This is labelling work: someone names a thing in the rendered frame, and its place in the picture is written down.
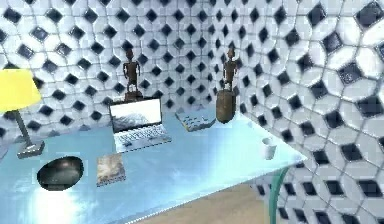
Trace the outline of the white mug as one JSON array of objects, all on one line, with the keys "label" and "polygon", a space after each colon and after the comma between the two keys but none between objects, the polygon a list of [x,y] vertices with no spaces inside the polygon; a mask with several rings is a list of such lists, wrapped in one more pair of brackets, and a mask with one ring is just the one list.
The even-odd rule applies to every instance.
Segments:
[{"label": "white mug", "polygon": [[271,137],[264,138],[262,140],[262,149],[261,149],[263,157],[266,160],[271,160],[275,155],[276,147],[277,145],[275,144],[273,138]]}]

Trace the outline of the yellow shade table lamp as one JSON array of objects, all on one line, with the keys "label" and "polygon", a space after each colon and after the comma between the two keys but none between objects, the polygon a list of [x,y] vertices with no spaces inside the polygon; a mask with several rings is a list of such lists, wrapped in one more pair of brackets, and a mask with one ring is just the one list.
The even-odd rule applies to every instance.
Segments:
[{"label": "yellow shade table lamp", "polygon": [[19,159],[41,155],[45,142],[33,142],[21,117],[20,110],[36,104],[41,94],[28,69],[0,70],[0,112],[12,112],[21,131],[24,144],[17,153]]}]

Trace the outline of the brown figure statue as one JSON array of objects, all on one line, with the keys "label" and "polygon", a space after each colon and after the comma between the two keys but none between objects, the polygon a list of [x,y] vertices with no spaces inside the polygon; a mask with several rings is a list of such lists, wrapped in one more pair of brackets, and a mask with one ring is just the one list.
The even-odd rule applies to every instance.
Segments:
[{"label": "brown figure statue", "polygon": [[127,62],[123,64],[124,77],[127,79],[126,101],[138,101],[143,97],[138,90],[138,77],[141,75],[140,64],[133,60],[134,54],[131,49],[126,51]]},{"label": "brown figure statue", "polygon": [[237,61],[234,59],[235,50],[230,48],[227,52],[228,60],[223,64],[223,78],[224,85],[228,86],[228,89],[232,89],[232,82],[235,74],[237,73]]}]

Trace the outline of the grey brown book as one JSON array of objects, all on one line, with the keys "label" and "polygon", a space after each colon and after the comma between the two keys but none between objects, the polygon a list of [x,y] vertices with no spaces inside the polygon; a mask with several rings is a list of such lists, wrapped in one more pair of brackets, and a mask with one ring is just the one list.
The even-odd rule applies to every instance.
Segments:
[{"label": "grey brown book", "polygon": [[111,154],[101,156],[97,159],[97,182],[98,187],[126,179],[122,155]]}]

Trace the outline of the open silver laptop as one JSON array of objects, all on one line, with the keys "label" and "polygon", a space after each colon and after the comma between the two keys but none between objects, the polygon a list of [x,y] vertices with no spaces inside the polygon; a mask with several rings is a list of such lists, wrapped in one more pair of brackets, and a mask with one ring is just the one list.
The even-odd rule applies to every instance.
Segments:
[{"label": "open silver laptop", "polygon": [[163,126],[159,98],[114,102],[109,114],[117,153],[172,141]]}]

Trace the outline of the black round bowl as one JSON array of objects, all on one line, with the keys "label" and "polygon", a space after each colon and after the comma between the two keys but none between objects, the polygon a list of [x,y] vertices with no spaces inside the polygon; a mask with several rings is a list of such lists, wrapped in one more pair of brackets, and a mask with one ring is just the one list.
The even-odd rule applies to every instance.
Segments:
[{"label": "black round bowl", "polygon": [[83,176],[84,165],[76,156],[52,160],[37,172],[39,185],[48,191],[63,191],[74,186]]}]

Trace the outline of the dark brown oval vase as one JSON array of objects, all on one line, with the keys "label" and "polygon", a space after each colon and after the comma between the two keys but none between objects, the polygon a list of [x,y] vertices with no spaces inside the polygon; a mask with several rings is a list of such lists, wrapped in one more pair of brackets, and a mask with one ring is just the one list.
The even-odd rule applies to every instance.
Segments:
[{"label": "dark brown oval vase", "polygon": [[223,89],[217,94],[216,99],[216,119],[225,124],[235,115],[236,96],[233,91]]}]

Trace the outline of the pale blue glass table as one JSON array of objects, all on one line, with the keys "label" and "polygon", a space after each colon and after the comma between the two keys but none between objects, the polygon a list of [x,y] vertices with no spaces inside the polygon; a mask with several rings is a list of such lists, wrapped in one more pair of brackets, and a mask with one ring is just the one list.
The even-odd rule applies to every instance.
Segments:
[{"label": "pale blue glass table", "polygon": [[[171,142],[124,153],[125,180],[102,187],[97,159],[115,150],[108,127],[48,138],[44,152],[28,159],[11,146],[0,161],[0,224],[132,224],[305,158],[277,140],[274,157],[264,159],[262,141],[270,134],[242,114],[196,132],[174,115],[163,122]],[[64,191],[41,188],[39,169],[62,156],[82,159],[82,178]]]}]

